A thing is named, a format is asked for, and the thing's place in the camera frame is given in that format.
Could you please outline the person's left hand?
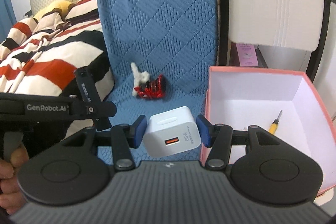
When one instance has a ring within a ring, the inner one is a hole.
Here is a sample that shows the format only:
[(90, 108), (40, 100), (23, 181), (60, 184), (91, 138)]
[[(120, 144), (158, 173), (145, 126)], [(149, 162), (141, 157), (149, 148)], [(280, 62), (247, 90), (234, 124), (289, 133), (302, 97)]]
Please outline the person's left hand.
[(1, 209), (8, 215), (13, 215), (26, 203), (17, 174), (28, 160), (29, 154), (23, 143), (11, 154), (9, 162), (1, 159)]

